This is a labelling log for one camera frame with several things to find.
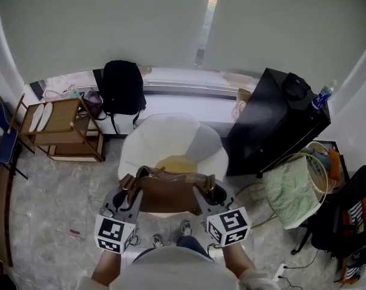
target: shoe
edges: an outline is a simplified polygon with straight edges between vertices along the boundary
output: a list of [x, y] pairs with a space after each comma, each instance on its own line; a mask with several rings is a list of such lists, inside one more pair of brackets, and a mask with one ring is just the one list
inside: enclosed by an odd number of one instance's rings
[[33, 113], [31, 126], [29, 128], [29, 132], [34, 132], [36, 127], [38, 126], [38, 123], [40, 122], [40, 119], [42, 118], [44, 111], [44, 104], [40, 104], [38, 108], [36, 109], [35, 113]]
[[159, 235], [159, 234], [153, 235], [152, 245], [153, 245], [153, 248], [164, 247], [164, 242], [163, 242], [163, 238], [161, 237], [161, 235]]
[[45, 128], [46, 124], [48, 123], [48, 120], [51, 117], [53, 108], [54, 107], [53, 107], [52, 102], [48, 102], [45, 105], [43, 115], [42, 115], [42, 119], [40, 119], [40, 123], [39, 123], [38, 128], [36, 129], [36, 131], [40, 132]]
[[193, 232], [193, 227], [191, 223], [187, 220], [183, 221], [180, 227], [181, 233], [183, 236], [191, 236]]

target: water bottle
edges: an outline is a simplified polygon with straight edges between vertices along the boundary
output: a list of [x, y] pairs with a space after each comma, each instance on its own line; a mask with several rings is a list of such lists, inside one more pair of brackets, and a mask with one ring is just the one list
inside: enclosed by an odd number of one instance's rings
[[312, 106], [314, 109], [321, 109], [324, 105], [325, 101], [333, 94], [335, 90], [335, 86], [337, 85], [337, 81], [333, 80], [329, 83], [329, 85], [325, 85], [320, 93], [312, 100]]

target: black backpack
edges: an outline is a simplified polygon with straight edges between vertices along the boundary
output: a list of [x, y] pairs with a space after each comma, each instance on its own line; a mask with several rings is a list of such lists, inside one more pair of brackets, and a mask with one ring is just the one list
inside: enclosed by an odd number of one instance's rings
[[114, 114], [134, 115], [133, 124], [146, 108], [141, 72], [133, 62], [114, 60], [103, 69], [103, 80], [98, 84], [103, 111], [110, 116], [116, 134]]

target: shirt sleeve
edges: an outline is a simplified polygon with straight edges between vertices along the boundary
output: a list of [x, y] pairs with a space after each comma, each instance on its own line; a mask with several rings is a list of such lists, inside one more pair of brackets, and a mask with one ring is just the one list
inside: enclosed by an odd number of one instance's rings
[[248, 290], [281, 290], [265, 272], [257, 272], [253, 269], [245, 270], [239, 280]]
[[109, 290], [109, 287], [97, 283], [95, 280], [83, 276], [76, 286], [76, 290]]

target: blue bottle label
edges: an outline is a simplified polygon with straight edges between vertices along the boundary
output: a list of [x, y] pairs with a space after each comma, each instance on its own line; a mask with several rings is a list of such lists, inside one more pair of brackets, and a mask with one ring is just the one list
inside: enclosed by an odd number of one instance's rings
[[325, 101], [331, 96], [331, 93], [324, 87], [320, 93], [312, 100], [312, 106], [315, 109], [321, 109]]

